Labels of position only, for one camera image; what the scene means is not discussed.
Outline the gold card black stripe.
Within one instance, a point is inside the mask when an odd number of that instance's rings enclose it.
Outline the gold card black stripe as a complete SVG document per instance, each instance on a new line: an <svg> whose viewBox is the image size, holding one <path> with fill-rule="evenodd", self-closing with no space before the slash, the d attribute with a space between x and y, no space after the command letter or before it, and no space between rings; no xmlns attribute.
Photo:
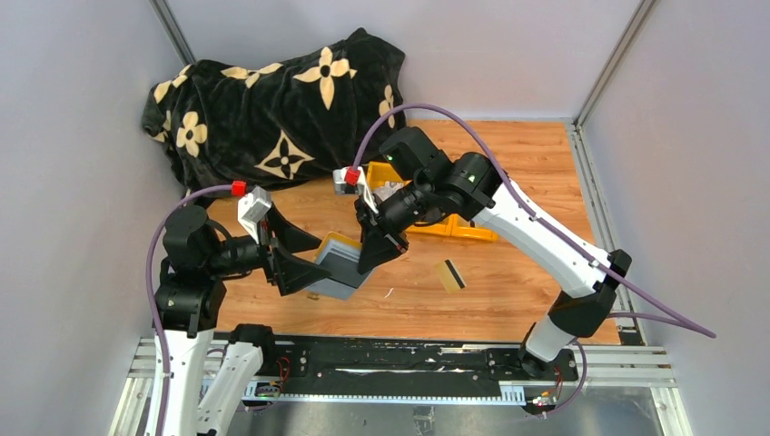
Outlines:
<svg viewBox="0 0 770 436"><path fill-rule="evenodd" d="M451 259L445 259L435 266L441 286L447 293L459 292L466 288L466 282Z"/></svg>

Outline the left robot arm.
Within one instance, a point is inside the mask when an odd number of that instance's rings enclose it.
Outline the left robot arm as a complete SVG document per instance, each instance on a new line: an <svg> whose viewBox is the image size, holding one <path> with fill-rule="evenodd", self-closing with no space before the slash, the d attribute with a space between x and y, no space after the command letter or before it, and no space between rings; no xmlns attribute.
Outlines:
<svg viewBox="0 0 770 436"><path fill-rule="evenodd" d="M212 384L201 390L225 283L262 270L281 295L296 293L330 277L299 256L319 248L321 239L287 221L276 207L257 221L255 236L232 236L197 205L172 212L163 231L167 255L154 293L157 361L145 432L223 435L254 375L284 379L291 372L271 327L241 323L230 332Z"/></svg>

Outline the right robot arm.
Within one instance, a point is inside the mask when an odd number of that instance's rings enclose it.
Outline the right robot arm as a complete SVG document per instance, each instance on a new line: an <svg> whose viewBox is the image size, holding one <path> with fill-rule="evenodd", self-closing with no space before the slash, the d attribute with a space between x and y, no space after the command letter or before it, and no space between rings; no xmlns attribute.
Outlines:
<svg viewBox="0 0 770 436"><path fill-rule="evenodd" d="M354 203L361 228L359 273L404 254L408 227L430 215L457 215L504 238L560 286L519 347L514 363L524 375L546 376L565 346L592 336L607 319L632 263L628 253L607 252L553 222L484 154L468 152L452 161L417 127L396 132L380 153L405 182L384 200L369 188L362 168L341 172L343 190L359 196Z"/></svg>

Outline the white cards in bin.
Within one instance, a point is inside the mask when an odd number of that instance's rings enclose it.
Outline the white cards in bin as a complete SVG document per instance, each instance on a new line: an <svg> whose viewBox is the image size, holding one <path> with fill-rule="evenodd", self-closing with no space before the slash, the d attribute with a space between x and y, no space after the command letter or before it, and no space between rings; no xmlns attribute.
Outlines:
<svg viewBox="0 0 770 436"><path fill-rule="evenodd" d="M372 189L376 204L383 203L404 186L404 182L386 181Z"/></svg>

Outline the yellow three-compartment bin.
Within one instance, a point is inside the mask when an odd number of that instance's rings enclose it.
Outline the yellow three-compartment bin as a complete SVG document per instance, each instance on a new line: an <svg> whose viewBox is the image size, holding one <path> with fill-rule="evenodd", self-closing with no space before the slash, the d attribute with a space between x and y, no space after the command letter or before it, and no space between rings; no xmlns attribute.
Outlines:
<svg viewBox="0 0 770 436"><path fill-rule="evenodd" d="M404 182L404 185L409 183L409 181L404 181L389 163L378 162L372 162L368 165L366 181L371 190L381 186L386 181ZM456 214L432 225L419 222L419 226L412 225L406 232L465 238L482 242L496 242L499 239L499 236L491 230L466 221Z"/></svg>

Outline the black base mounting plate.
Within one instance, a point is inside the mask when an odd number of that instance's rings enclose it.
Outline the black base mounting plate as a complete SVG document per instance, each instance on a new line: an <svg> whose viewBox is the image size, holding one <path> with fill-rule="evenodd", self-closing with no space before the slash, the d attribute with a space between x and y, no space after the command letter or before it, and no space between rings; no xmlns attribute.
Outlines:
<svg viewBox="0 0 770 436"><path fill-rule="evenodd" d="M286 394L376 399L491 399L504 382L553 388L580 378L570 350L531 375L515 343L302 335L277 336L258 373L286 376Z"/></svg>

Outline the black floral blanket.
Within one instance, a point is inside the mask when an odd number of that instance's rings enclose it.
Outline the black floral blanket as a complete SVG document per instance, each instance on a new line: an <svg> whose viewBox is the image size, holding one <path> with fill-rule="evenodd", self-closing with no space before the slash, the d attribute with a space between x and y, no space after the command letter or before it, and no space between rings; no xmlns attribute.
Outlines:
<svg viewBox="0 0 770 436"><path fill-rule="evenodd" d="M203 59L148 93L140 125L187 192L244 181L280 190L326 177L403 128L406 54L357 29L259 68Z"/></svg>

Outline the aluminium frame rail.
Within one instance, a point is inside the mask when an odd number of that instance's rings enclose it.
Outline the aluminium frame rail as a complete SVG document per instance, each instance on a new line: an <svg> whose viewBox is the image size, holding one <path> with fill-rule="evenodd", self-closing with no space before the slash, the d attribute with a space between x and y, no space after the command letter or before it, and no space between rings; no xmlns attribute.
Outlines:
<svg viewBox="0 0 770 436"><path fill-rule="evenodd" d="M539 375L504 342L271 336L142 340L112 435L690 435L666 352L569 345Z"/></svg>

